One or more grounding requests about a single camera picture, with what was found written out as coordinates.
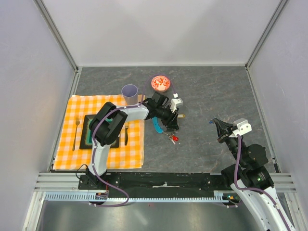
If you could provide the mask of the blue keyring handle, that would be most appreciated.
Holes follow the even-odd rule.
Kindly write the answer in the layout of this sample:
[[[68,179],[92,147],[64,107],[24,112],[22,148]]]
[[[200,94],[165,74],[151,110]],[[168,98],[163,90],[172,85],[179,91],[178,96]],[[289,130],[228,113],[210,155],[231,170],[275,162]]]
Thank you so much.
[[[152,118],[152,123],[154,126],[154,129],[157,133],[162,134],[164,132],[164,130],[160,127],[159,122],[158,122],[158,118],[157,117],[153,117]]]

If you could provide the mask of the metal chain keyring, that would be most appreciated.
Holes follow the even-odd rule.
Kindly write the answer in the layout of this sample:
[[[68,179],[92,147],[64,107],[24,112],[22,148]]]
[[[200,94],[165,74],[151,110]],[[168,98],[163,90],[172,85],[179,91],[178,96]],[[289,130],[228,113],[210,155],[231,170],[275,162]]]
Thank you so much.
[[[170,137],[170,136],[176,136],[177,132],[178,132],[178,130],[176,130],[176,129],[167,129],[167,130],[163,131],[162,134]]]

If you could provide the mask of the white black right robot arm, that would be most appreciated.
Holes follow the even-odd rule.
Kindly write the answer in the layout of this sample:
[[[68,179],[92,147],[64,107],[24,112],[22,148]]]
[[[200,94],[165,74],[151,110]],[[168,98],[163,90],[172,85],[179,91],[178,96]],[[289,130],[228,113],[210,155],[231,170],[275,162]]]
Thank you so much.
[[[246,146],[240,129],[232,124],[216,123],[218,142],[225,143],[235,164],[222,170],[221,186],[232,189],[240,197],[262,231],[294,231],[278,198],[274,182],[265,168],[268,162],[265,147]]]

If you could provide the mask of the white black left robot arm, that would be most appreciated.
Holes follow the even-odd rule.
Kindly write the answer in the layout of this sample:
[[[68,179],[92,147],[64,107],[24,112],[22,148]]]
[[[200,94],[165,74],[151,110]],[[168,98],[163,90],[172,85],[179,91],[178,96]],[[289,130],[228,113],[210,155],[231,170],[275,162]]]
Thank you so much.
[[[104,187],[106,178],[103,174],[107,171],[108,153],[125,123],[156,117],[167,129],[176,131],[179,129],[177,118],[182,105],[183,100],[176,93],[169,99],[157,91],[151,98],[142,98],[132,105],[116,106],[112,102],[106,102],[89,125],[92,135],[89,166],[92,175],[89,184],[95,189]]]

